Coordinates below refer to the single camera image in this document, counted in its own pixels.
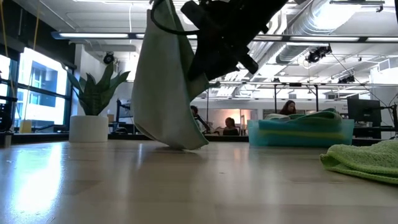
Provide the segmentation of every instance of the gray cloth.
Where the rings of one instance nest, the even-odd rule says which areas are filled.
[[[156,9],[155,17],[169,29],[183,29],[171,0]],[[205,91],[209,83],[205,75],[188,81],[192,59],[187,37],[157,28],[148,11],[132,91],[134,124],[151,139],[179,149],[198,149],[208,144],[193,119],[190,102]]]

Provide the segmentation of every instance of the person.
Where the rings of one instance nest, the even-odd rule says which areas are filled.
[[[210,132],[210,127],[206,124],[206,122],[199,116],[198,114],[198,108],[196,106],[191,105],[191,112],[193,118],[195,118],[195,122],[197,123],[199,129],[201,132],[204,132],[204,129],[206,130],[207,133]]]
[[[291,114],[296,114],[296,104],[294,103],[293,100],[288,100],[284,107],[281,109],[279,114],[282,115],[291,115]]]
[[[223,131],[224,136],[239,136],[239,131],[235,126],[235,120],[233,118],[226,118],[225,126]]]

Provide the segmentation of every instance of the snake plant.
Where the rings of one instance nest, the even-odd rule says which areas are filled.
[[[80,77],[79,80],[71,73],[68,73],[68,79],[72,86],[78,90],[75,91],[79,102],[86,115],[98,116],[109,104],[116,88],[127,80],[130,72],[124,72],[112,78],[113,63],[109,64],[104,71],[101,80],[96,83],[94,77],[87,73],[87,80]]]

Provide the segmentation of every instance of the teal plastic bin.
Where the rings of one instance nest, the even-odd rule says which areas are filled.
[[[343,119],[334,125],[303,124],[280,120],[249,120],[248,131],[251,146],[330,147],[335,144],[351,145],[354,120]]]

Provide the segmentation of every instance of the potted plant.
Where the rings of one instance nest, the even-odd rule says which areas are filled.
[[[87,80],[80,77],[79,81],[74,75],[68,73],[85,116],[71,116],[69,127],[70,142],[106,142],[108,140],[108,118],[99,114],[109,104],[116,88],[127,80],[130,72],[118,74],[112,78],[113,63],[104,71],[101,80],[96,83],[94,77],[87,73]]]

